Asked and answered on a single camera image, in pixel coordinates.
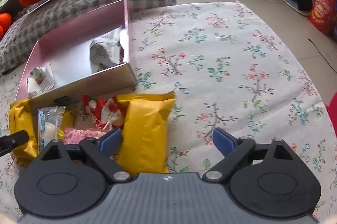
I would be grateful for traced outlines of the white newspaper print packet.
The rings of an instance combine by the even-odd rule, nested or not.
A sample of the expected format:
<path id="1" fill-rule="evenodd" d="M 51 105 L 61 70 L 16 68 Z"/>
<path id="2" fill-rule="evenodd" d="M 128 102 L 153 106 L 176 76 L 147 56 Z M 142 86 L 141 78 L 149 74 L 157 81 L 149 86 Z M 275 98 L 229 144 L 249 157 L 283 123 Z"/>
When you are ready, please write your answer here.
<path id="1" fill-rule="evenodd" d="M 90 64 L 92 73 L 96 73 L 122 63 L 122 47 L 118 27 L 92 39 L 90 43 Z"/>

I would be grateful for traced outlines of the small orange pumpkin cushion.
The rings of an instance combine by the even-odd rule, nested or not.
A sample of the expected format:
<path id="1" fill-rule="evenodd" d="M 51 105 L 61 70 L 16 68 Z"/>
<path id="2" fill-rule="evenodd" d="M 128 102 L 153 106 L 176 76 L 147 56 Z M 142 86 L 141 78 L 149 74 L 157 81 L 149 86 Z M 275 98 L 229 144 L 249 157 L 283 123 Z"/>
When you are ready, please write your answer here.
<path id="1" fill-rule="evenodd" d="M 11 15 L 8 13 L 0 13 L 0 39 L 3 38 L 12 22 Z"/>

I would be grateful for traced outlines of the yellow snack packet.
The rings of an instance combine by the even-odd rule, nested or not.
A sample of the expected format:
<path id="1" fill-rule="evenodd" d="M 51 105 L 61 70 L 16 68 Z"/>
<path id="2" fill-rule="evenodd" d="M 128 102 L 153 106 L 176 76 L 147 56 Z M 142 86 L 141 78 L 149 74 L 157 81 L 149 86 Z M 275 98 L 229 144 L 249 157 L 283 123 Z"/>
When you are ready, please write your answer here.
<path id="1" fill-rule="evenodd" d="M 167 121 L 175 93 L 127 94 L 116 98 L 126 107 L 118 165 L 132 176 L 167 173 Z"/>
<path id="2" fill-rule="evenodd" d="M 13 150 L 15 162 L 25 166 L 30 164 L 38 155 L 38 124 L 34 123 L 33 108 L 31 99 L 24 99 L 10 104 L 9 112 L 9 132 L 14 134 L 25 130 L 29 135 L 29 141 Z M 75 112 L 66 108 L 62 123 L 59 129 L 58 139 L 63 140 L 64 130 L 74 125 Z"/>

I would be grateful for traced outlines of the red gift bag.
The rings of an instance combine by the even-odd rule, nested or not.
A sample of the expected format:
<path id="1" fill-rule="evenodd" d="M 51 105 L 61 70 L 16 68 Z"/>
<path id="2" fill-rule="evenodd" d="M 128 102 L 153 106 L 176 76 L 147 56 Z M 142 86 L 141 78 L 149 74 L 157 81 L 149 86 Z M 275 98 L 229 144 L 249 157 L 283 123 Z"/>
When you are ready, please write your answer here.
<path id="1" fill-rule="evenodd" d="M 314 0 L 309 21 L 325 35 L 330 35 L 336 19 L 335 0 Z"/>

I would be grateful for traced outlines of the white blue snack packet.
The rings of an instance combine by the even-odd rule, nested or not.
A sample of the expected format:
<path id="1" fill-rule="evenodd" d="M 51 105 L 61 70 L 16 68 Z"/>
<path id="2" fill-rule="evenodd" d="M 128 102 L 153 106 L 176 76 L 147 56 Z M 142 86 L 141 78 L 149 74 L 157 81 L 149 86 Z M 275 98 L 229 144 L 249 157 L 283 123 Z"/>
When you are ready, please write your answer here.
<path id="1" fill-rule="evenodd" d="M 38 144 L 41 152 L 51 140 L 58 139 L 65 106 L 38 109 Z"/>

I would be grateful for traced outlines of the pink cardboard box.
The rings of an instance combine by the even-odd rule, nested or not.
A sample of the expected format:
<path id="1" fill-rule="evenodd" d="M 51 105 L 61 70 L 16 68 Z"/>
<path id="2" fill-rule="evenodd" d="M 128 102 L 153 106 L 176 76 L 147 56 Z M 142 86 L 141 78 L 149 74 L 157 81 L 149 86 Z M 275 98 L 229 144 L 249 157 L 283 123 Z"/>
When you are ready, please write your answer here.
<path id="1" fill-rule="evenodd" d="M 50 68 L 54 76 L 52 89 L 31 99 L 36 108 L 67 105 L 80 101 L 82 95 L 102 95 L 134 86 L 129 22 L 127 0 L 119 0 L 77 16 L 45 34 L 31 51 L 16 101 L 29 97 L 27 79 L 36 67 Z M 90 61 L 90 44 L 114 30 L 120 31 L 121 63 L 95 72 Z"/>

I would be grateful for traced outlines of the grey checked quilt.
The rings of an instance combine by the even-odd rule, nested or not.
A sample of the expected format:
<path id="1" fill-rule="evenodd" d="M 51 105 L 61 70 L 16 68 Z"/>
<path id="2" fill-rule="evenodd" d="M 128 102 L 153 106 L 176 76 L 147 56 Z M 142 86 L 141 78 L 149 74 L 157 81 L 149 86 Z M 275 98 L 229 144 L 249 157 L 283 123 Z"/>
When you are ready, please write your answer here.
<path id="1" fill-rule="evenodd" d="M 22 7 L 18 0 L 8 0 L 2 12 L 12 16 L 12 24 L 1 38 L 1 73 L 25 62 L 36 41 L 59 25 L 95 8 L 117 0 L 42 0 Z M 177 0 L 128 0 L 132 11 L 173 6 Z"/>

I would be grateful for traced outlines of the pink peach oolong snack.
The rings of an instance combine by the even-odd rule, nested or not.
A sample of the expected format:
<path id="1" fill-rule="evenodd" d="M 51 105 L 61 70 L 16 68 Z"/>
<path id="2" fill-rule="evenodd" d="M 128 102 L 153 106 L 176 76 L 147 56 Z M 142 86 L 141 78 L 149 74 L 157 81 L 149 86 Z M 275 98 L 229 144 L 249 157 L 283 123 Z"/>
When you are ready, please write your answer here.
<path id="1" fill-rule="evenodd" d="M 64 130 L 63 143 L 66 145 L 78 144 L 83 139 L 90 137 L 99 139 L 105 134 L 106 132 L 98 130 L 82 130 L 82 129 L 66 128 Z"/>

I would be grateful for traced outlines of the white triangular snack packet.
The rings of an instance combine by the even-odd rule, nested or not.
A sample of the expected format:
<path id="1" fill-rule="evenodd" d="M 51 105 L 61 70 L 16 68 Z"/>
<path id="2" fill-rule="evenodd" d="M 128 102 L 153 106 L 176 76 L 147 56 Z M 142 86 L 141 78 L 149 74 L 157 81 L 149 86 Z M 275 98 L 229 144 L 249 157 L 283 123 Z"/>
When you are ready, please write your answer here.
<path id="1" fill-rule="evenodd" d="M 30 98 L 37 97 L 54 87 L 55 78 L 48 64 L 45 67 L 35 67 L 27 78 L 27 91 Z"/>

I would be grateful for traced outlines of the floral tablecloth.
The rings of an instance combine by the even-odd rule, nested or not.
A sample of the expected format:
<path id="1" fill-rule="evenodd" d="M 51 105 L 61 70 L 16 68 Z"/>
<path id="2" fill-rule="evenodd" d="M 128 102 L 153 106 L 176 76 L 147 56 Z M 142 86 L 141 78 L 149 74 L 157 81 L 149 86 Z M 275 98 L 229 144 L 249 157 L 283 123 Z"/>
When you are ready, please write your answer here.
<path id="1" fill-rule="evenodd" d="M 221 160 L 220 127 L 259 143 L 284 139 L 315 174 L 313 216 L 336 214 L 336 136 L 314 83 L 295 56 L 241 3 L 200 3 L 135 14 L 130 52 L 136 93 L 174 91 L 167 167 L 204 173 Z"/>

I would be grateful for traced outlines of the red white candy packet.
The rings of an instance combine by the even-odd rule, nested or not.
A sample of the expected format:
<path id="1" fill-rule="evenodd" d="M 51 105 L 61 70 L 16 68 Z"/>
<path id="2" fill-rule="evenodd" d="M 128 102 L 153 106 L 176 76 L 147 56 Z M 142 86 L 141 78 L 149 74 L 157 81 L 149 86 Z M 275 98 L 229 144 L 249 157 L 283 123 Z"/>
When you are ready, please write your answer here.
<path id="1" fill-rule="evenodd" d="M 82 103 L 85 114 L 91 117 L 95 128 L 109 131 L 123 127 L 126 111 L 115 96 L 105 100 L 82 95 Z"/>

